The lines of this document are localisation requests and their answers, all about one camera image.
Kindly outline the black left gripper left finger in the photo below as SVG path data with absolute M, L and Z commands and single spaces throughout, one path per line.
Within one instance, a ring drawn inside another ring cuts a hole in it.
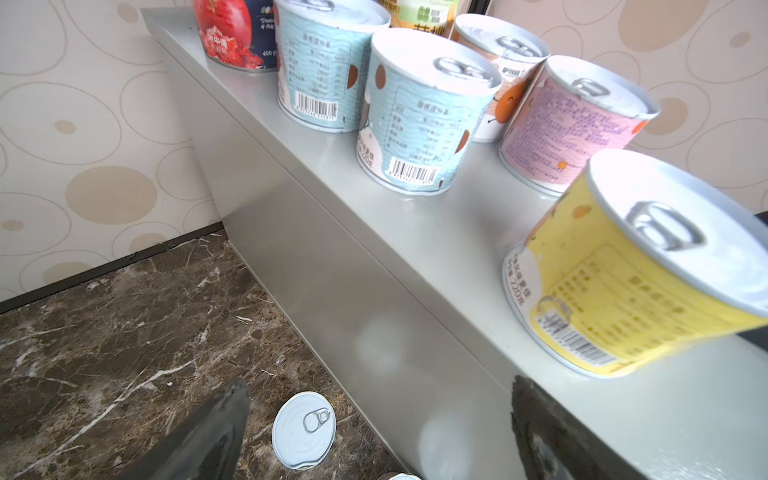
M 250 413 L 248 388 L 235 378 L 117 477 L 119 479 L 231 479 L 241 456 Z

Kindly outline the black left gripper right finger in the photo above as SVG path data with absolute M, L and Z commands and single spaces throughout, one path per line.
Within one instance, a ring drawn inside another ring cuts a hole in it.
M 534 380 L 512 382 L 511 428 L 528 479 L 643 479 Z

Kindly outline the green label can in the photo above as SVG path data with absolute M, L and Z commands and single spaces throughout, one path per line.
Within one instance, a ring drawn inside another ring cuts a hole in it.
M 272 446 L 285 467 L 308 470 L 327 457 L 335 433 L 336 416 L 329 401 L 316 392 L 300 392 L 278 411 L 272 427 Z

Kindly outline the white lid can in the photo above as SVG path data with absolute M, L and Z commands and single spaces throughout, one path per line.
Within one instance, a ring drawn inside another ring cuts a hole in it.
M 616 378 L 764 327 L 767 227 L 683 170 L 606 149 L 508 252 L 501 279 L 543 349 Z
M 404 28 L 375 33 L 358 164 L 398 193 L 444 193 L 501 85 L 498 69 L 460 43 Z

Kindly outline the pink label can back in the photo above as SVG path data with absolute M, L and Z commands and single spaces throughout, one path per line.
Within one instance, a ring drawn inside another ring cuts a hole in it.
M 553 55 L 505 132 L 499 157 L 524 184 L 558 197 L 596 152 L 626 147 L 660 113 L 660 104 L 629 80 Z

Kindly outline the pink label can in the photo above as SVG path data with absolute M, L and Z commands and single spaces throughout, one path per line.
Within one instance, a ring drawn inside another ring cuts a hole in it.
M 388 472 L 378 477 L 377 480 L 421 480 L 421 478 L 407 473 Z
M 553 55 L 505 132 L 499 157 L 524 184 L 558 197 L 596 152 L 626 147 L 660 113 L 660 104 L 629 80 Z

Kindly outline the peach label can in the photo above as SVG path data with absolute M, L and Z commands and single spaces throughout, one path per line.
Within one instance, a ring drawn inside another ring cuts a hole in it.
M 456 17 L 451 39 L 488 59 L 502 77 L 502 85 L 474 135 L 477 142 L 498 141 L 518 112 L 543 62 L 551 55 L 549 46 L 518 25 L 472 13 Z

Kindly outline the dark blue red soup can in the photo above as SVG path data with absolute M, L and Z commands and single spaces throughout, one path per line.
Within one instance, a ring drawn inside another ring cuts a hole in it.
M 277 68 L 272 0 L 195 0 L 193 9 L 210 60 L 248 72 Z

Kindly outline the teal label can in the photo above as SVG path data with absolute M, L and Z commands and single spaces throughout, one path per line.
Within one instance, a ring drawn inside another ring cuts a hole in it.
M 375 1 L 276 1 L 278 101 L 293 120 L 328 133 L 356 131 L 371 37 L 390 27 Z

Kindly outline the yellow label can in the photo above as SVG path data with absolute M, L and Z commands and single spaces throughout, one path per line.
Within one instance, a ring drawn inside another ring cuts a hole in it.
M 392 28 L 423 31 L 448 38 L 459 13 L 459 0 L 377 0 L 391 15 Z

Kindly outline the pink label can front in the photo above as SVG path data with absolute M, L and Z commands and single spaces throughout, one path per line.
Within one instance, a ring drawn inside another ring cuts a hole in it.
M 378 477 L 377 480 L 421 480 L 421 478 L 407 473 L 388 472 Z

